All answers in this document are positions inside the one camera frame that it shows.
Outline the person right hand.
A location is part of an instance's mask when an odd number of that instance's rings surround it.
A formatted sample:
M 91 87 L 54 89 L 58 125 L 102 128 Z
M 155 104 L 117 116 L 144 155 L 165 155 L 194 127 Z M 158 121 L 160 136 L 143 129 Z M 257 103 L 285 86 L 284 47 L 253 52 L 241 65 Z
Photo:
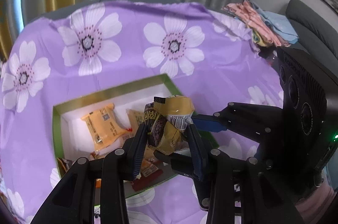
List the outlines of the person right hand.
M 325 179 L 309 197 L 296 203 L 304 223 L 317 223 L 332 203 L 336 192 Z

